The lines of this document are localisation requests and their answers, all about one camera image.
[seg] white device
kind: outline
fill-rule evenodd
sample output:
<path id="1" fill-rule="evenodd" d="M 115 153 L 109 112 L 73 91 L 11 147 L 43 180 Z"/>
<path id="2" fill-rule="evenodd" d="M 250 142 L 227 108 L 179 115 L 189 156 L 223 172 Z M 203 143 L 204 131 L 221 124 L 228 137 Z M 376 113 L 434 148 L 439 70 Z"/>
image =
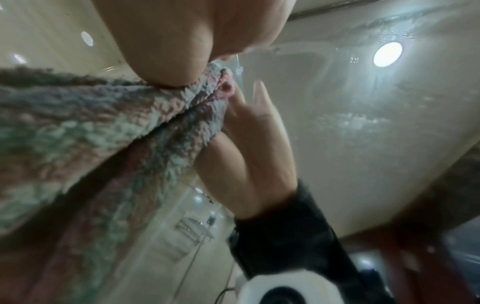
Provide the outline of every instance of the white device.
<path id="1" fill-rule="evenodd" d="M 337 286 L 307 270 L 259 275 L 250 281 L 241 276 L 235 291 L 237 304 L 344 304 Z"/>

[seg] multicolored towel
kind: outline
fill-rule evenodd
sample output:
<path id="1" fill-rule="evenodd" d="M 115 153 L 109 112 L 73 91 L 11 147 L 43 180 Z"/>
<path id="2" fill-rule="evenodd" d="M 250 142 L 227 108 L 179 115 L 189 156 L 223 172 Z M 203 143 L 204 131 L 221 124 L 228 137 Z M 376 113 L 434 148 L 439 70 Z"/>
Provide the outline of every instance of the multicolored towel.
<path id="1" fill-rule="evenodd" d="M 42 242 L 43 259 L 28 284 L 12 279 L 0 294 L 11 290 L 14 303 L 91 302 L 221 129 L 233 89 L 230 71 L 214 64 L 171 90 L 0 70 L 0 254 Z"/>

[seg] sleeve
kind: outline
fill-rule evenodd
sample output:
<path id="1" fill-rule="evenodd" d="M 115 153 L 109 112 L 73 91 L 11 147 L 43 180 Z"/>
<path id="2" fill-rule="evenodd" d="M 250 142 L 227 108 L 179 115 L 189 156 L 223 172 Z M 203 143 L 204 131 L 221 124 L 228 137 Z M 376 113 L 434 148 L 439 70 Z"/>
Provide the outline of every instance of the sleeve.
<path id="1" fill-rule="evenodd" d="M 282 208 L 237 221 L 228 243 L 247 278 L 306 269 L 336 284 L 345 302 L 369 302 L 359 272 L 301 181 Z"/>

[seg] person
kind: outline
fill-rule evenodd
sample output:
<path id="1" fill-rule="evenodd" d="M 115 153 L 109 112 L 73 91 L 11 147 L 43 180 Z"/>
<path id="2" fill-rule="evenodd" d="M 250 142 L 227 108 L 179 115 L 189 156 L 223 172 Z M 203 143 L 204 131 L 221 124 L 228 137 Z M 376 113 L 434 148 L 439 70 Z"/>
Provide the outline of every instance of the person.
<path id="1" fill-rule="evenodd" d="M 164 87 L 195 81 L 212 60 L 268 46 L 295 2 L 93 0 L 131 68 Z M 262 82 L 251 105 L 236 90 L 223 130 L 194 167 L 236 217 L 229 244 L 248 278 L 303 268 L 335 283 L 347 303 L 391 302 L 362 280 L 298 180 L 287 132 Z"/>

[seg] human hand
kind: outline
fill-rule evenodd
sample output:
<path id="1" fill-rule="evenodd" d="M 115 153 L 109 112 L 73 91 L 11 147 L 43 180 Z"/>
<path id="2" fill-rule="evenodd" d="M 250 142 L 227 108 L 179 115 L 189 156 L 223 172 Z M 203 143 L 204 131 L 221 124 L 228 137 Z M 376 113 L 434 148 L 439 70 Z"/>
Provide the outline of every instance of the human hand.
<path id="1" fill-rule="evenodd" d="M 275 209 L 295 194 L 297 172 L 287 131 L 263 82 L 254 85 L 252 105 L 236 88 L 222 132 L 194 167 L 213 197 L 238 219 Z"/>

